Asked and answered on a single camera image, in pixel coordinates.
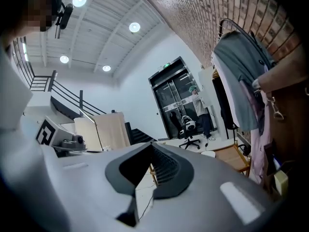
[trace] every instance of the doorway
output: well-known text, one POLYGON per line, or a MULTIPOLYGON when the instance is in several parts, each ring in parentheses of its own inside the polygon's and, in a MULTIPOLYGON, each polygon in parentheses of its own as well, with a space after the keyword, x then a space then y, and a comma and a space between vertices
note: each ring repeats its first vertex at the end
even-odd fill
POLYGON ((180 124, 182 124, 182 116, 191 117, 197 122, 197 131, 202 133, 203 128, 201 123, 198 123, 198 117, 189 92, 189 87, 196 85, 194 78, 181 57, 173 63, 168 63, 167 68, 149 78, 149 82, 152 85, 168 138, 172 139, 178 136, 178 129, 170 119, 171 114, 176 115, 180 124))

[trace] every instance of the green cap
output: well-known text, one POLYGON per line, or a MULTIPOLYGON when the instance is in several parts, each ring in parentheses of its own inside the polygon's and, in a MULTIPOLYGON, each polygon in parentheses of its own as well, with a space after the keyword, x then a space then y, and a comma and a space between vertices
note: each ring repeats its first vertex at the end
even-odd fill
POLYGON ((195 86, 195 85, 193 85, 193 86, 191 86, 190 88, 189 88, 189 92, 191 93, 194 89, 196 89, 197 87, 195 86))

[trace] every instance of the stair step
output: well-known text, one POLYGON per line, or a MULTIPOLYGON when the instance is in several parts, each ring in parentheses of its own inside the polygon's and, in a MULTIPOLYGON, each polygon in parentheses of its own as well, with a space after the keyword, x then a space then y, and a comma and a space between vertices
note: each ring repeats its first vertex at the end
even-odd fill
POLYGON ((147 136, 147 137, 145 137, 145 138, 143 138, 143 139, 137 140, 135 143, 136 143, 136 144, 138 144, 138 143, 147 143, 147 142, 149 142, 149 141, 151 141, 151 140, 152 140, 152 138, 151 138, 150 136, 147 136))
POLYGON ((138 135, 145 134, 145 133, 140 131, 140 130, 133 130, 132 134, 133 134, 133 136, 138 136, 138 135))
POLYGON ((143 138, 143 137, 148 137, 148 135, 146 135, 145 133, 143 133, 143 134, 140 134, 140 135, 138 135, 138 136, 133 136, 133 138, 134 138, 134 140, 136 141, 136 140, 139 140, 139 139, 141 139, 141 138, 143 138))
POLYGON ((51 103, 54 105, 54 107, 56 108, 56 110, 60 113, 62 113, 64 116, 74 120, 77 117, 80 117, 80 115, 76 112, 74 112, 73 110, 71 110, 70 108, 66 107, 65 105, 63 105, 62 103, 60 103, 58 100, 56 100, 54 97, 51 97, 51 103))
POLYGON ((147 139, 149 136, 144 134, 143 136, 141 137, 138 137, 138 138, 134 138, 134 141, 137 142, 137 141, 143 141, 145 139, 147 139))

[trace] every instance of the pink garment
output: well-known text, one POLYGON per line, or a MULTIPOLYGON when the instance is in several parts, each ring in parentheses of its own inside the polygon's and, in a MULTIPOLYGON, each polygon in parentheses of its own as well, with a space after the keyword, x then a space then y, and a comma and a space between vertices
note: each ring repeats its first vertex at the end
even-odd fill
MULTIPOLYGON (((250 105, 255 113, 256 118, 258 119, 258 103, 254 95, 247 89, 246 84, 243 81, 239 82, 244 93, 246 94, 250 105)), ((261 91, 263 102, 265 104, 264 109, 264 131, 260 136, 259 129, 254 129, 251 131, 251 157, 252 157, 252 166, 254 175, 258 181, 261 182, 263 177, 263 168, 264 168, 264 146, 270 143, 270 121, 269 121, 269 104, 266 97, 266 94, 261 91)))

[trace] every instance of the exit sign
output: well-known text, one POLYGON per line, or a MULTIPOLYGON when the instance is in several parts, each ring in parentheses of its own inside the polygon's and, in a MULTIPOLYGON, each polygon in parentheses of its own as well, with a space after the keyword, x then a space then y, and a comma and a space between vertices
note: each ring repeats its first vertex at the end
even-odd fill
POLYGON ((163 69, 165 69, 166 67, 170 66, 170 63, 167 63, 166 65, 163 66, 163 69))

